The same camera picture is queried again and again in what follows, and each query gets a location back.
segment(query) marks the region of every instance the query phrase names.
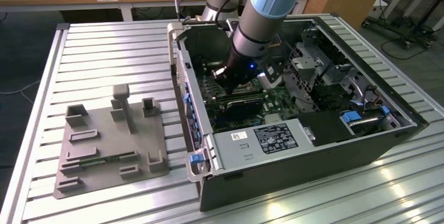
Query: black wheel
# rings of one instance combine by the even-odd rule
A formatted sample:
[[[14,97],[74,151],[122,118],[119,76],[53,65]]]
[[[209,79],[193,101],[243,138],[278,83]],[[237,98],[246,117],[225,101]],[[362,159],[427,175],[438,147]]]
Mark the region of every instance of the black wheel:
[[[363,28],[367,28],[370,26],[370,21],[365,21],[363,24],[362,24]]]

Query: sticker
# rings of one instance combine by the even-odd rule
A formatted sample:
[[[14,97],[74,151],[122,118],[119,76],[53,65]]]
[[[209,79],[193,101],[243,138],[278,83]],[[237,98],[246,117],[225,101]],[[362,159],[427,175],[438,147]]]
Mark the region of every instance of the sticker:
[[[98,0],[98,2],[118,2],[119,0]]]
[[[247,132],[243,131],[243,132],[233,133],[231,138],[234,139],[234,141],[241,140],[241,139],[246,139],[247,138]]]
[[[298,147],[287,124],[278,124],[255,129],[255,134],[266,154]]]

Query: gray carpet floor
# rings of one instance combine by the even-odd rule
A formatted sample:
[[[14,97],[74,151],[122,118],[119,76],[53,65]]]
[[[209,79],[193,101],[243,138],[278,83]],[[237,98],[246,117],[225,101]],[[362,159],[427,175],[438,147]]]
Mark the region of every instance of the gray carpet floor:
[[[421,18],[429,5],[434,0],[425,0],[425,5],[414,13],[414,18]],[[402,8],[409,0],[403,0],[399,9],[389,17],[391,19],[401,14]],[[429,25],[434,26],[441,17],[444,16],[444,4],[439,6],[433,14]],[[153,18],[174,18],[175,13],[171,8],[162,11],[154,8],[149,11],[135,12],[135,19],[146,20]],[[0,22],[0,91],[22,89],[41,79],[47,55],[50,52],[55,29],[58,23],[65,19],[61,12],[17,12],[10,13],[5,22]],[[373,45],[381,49],[382,44],[398,38],[390,31],[373,25],[361,30],[362,35],[370,40]],[[435,43],[429,51],[410,60],[391,61],[402,71],[419,84],[435,100],[444,104],[444,30],[438,32],[441,43]],[[421,47],[405,50],[394,42],[387,45],[391,55],[406,58],[419,51]],[[39,84],[26,90],[26,95],[34,100],[38,93]],[[29,123],[33,104],[21,94],[0,95],[0,206],[7,192],[13,167],[22,145],[22,139]]]

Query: table leg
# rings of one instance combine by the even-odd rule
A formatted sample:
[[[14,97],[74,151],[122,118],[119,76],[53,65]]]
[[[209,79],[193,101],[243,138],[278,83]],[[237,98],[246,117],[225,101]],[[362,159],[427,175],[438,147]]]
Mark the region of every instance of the table leg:
[[[131,3],[121,3],[121,11],[123,13],[125,21],[133,21],[133,4]]]

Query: metal slatted surface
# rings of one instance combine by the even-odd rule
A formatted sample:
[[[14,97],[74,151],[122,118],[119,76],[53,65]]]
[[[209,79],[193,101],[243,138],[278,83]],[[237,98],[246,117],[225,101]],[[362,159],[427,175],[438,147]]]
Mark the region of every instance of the metal slatted surface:
[[[167,21],[73,25],[62,43],[51,100],[41,119],[33,181],[21,220],[27,223],[438,223],[444,220],[443,109],[338,18],[323,20],[387,80],[431,126],[366,167],[207,213],[185,169],[186,145],[167,58]],[[162,103],[170,174],[67,199],[53,197],[66,107],[110,103],[113,85],[129,83],[130,101]]]

